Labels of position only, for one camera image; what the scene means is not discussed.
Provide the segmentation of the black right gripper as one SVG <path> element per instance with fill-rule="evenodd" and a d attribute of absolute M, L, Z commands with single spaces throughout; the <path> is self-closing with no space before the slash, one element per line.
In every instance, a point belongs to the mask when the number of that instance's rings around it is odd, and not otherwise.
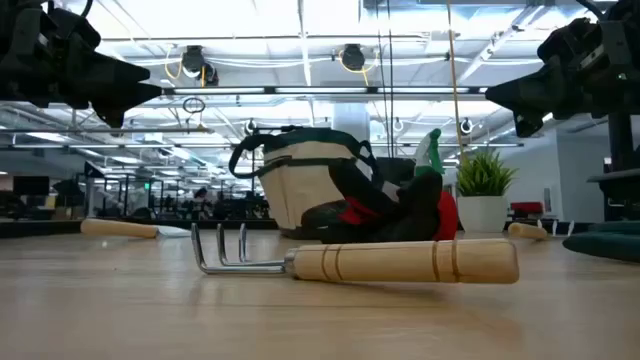
<path fill-rule="evenodd" d="M 546 122 L 579 113 L 594 118 L 608 111 L 594 91 L 598 67 L 604 66 L 599 23 L 577 18 L 551 32 L 538 47 L 543 66 L 514 80 L 489 87 L 485 98 L 514 112 L 519 138 L 529 138 Z"/>

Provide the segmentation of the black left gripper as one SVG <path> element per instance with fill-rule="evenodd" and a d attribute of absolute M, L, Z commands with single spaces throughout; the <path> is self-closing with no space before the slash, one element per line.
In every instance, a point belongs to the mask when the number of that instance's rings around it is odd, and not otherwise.
<path fill-rule="evenodd" d="M 98 53 L 99 33 L 88 21 L 94 0 L 76 13 L 55 0 L 27 0 L 34 34 L 33 65 L 27 101 L 42 108 L 65 103 L 74 109 L 93 107 L 111 128 L 121 128 L 125 113 L 162 94 L 151 84 L 112 87 L 108 84 L 148 80 L 146 68 Z"/>

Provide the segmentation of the white green spray bottle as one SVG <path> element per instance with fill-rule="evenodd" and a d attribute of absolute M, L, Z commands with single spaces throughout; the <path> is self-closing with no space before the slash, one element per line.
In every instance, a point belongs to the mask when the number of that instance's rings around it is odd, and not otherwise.
<path fill-rule="evenodd" d="M 419 143 L 414 153 L 414 175 L 420 176 L 424 173 L 433 171 L 439 174 L 444 174 L 444 167 L 442 165 L 441 157 L 439 154 L 439 138 L 441 136 L 441 130 L 436 128 L 430 131 Z"/>

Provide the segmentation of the wooden handled hand rake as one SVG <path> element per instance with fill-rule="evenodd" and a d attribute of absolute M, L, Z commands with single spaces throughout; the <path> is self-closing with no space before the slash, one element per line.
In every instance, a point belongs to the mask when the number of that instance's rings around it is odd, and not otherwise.
<path fill-rule="evenodd" d="M 304 245 L 279 261 L 230 263 L 224 229 L 216 231 L 219 264 L 206 263 L 200 231 L 191 225 L 198 268 L 207 275 L 287 274 L 321 282 L 429 282 L 514 284 L 520 271 L 516 247 L 507 239 Z"/>
<path fill-rule="evenodd" d="M 548 233 L 544 228 L 524 223 L 511 223 L 507 229 L 512 238 L 546 240 Z"/>

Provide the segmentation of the wooden handled hand trowel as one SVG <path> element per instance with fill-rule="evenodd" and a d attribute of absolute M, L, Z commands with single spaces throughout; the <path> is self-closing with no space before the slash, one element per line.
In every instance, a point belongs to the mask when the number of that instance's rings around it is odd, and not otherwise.
<path fill-rule="evenodd" d="M 139 239 L 180 238 L 189 237 L 191 232 L 182 228 L 164 225 L 146 225 L 131 222 L 84 219 L 80 231 L 91 236 L 120 236 Z"/>

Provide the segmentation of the black red gardening gloves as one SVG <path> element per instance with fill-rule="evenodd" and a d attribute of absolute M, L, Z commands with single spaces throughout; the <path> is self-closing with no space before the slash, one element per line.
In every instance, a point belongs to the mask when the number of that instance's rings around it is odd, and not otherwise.
<path fill-rule="evenodd" d="M 324 244 L 452 240 L 458 215 L 452 197 L 445 197 L 442 175 L 428 170 L 386 193 L 357 167 L 341 160 L 328 167 L 342 195 L 308 209 L 302 228 Z"/>

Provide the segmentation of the green handled pruning shears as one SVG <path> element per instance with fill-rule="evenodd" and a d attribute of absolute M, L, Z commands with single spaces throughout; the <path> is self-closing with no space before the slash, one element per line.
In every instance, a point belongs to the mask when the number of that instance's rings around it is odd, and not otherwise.
<path fill-rule="evenodd" d="M 640 264 L 640 221 L 615 221 L 591 225 L 572 234 L 562 245 L 573 252 Z"/>

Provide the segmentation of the cream green canvas gardening bag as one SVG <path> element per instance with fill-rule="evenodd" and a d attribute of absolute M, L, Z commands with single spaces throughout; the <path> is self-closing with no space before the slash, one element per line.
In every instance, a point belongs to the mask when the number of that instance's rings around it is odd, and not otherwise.
<path fill-rule="evenodd" d="M 356 228 L 388 201 L 369 141 L 330 128 L 250 135 L 235 146 L 229 171 L 260 181 L 272 218 L 293 239 Z"/>

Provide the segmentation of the red box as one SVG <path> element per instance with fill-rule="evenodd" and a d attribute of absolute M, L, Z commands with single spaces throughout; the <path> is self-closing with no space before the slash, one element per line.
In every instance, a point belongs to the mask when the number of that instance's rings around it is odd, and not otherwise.
<path fill-rule="evenodd" d="M 512 202 L 510 209 L 513 216 L 517 218 L 541 216 L 544 213 L 543 205 L 540 202 Z"/>

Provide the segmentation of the green plant in white pot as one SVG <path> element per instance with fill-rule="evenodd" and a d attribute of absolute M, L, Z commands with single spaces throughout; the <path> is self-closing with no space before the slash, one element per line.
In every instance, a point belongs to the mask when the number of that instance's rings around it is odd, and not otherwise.
<path fill-rule="evenodd" d="M 507 221 L 505 194 L 516 170 L 494 151 L 465 158 L 456 174 L 457 208 L 467 233 L 500 233 Z"/>

